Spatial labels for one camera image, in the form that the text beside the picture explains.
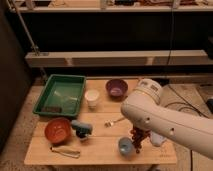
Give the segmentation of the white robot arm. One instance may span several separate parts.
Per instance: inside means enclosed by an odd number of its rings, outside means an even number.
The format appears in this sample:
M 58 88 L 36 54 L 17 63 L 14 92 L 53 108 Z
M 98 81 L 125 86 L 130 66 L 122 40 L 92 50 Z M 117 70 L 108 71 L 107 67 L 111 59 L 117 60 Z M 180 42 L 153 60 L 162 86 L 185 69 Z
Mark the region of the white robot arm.
M 141 130 L 151 130 L 213 159 L 213 119 L 160 106 L 162 92 L 158 82 L 141 79 L 122 102 L 122 115 Z

